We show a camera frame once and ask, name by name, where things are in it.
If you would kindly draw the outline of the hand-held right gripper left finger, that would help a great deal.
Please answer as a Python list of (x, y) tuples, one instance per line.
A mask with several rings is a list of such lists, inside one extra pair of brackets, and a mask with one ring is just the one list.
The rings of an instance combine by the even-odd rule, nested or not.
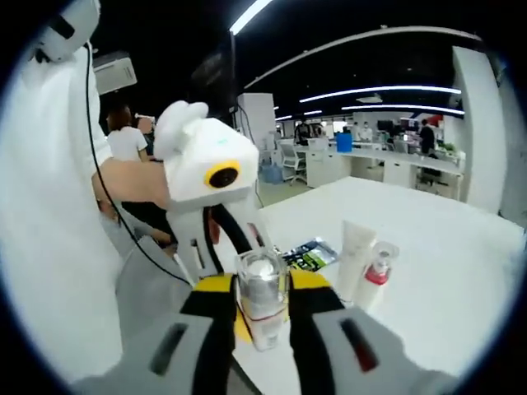
[(132, 337), (108, 373), (77, 394), (224, 394), (236, 345), (236, 275), (204, 277), (182, 309)]

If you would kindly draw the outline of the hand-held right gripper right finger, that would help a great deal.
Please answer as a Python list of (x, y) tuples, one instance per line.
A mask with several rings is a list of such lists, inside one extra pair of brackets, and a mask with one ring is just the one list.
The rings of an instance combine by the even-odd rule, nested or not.
[(406, 355), (399, 336), (347, 308), (316, 272), (289, 272), (290, 344), (304, 394), (451, 394), (456, 379)]

